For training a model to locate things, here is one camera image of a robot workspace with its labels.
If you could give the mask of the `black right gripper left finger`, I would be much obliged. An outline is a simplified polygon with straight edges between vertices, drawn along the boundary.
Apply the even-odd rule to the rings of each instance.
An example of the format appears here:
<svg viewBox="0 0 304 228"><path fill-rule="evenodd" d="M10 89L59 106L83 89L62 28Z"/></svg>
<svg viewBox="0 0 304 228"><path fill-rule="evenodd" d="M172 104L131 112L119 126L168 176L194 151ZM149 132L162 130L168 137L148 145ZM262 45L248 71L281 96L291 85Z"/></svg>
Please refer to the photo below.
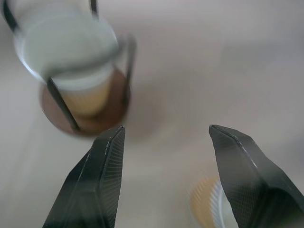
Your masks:
<svg viewBox="0 0 304 228"><path fill-rule="evenodd" d="M98 136L65 179L45 228L113 228L120 197L125 128Z"/></svg>

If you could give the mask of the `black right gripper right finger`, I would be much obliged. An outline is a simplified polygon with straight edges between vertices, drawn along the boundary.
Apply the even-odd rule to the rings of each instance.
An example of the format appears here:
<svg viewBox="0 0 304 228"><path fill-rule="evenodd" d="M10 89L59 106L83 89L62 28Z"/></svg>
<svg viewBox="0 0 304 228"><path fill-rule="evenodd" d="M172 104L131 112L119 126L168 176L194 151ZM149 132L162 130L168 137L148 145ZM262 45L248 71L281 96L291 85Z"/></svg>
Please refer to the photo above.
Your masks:
<svg viewBox="0 0 304 228"><path fill-rule="evenodd" d="M248 135L210 125L224 193L240 228L302 228L304 196Z"/></svg>

